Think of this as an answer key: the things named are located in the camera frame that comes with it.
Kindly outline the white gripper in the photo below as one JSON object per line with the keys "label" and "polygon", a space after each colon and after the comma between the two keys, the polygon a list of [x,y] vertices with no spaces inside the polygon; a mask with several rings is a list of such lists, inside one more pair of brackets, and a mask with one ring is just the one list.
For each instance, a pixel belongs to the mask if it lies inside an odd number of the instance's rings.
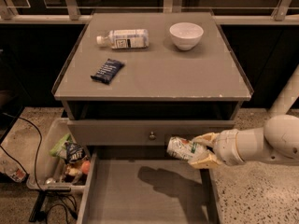
{"label": "white gripper", "polygon": [[194,137],[192,140],[194,143],[213,147],[215,154],[207,151],[188,160],[188,164],[194,169],[213,169],[222,165],[222,163],[228,166],[244,164],[245,162],[237,151],[237,134],[238,130],[232,129],[221,133],[205,133]]}

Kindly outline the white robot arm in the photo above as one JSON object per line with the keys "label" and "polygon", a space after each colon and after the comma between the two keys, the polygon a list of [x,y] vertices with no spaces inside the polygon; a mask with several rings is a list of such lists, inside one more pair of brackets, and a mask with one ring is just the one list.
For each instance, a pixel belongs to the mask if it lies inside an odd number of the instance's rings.
{"label": "white robot arm", "polygon": [[219,165],[242,165],[246,161],[297,165],[299,162],[299,118],[287,112],[299,96],[299,66],[268,111],[270,119],[261,128],[225,130],[197,136],[194,142],[211,147],[188,160],[195,169]]}

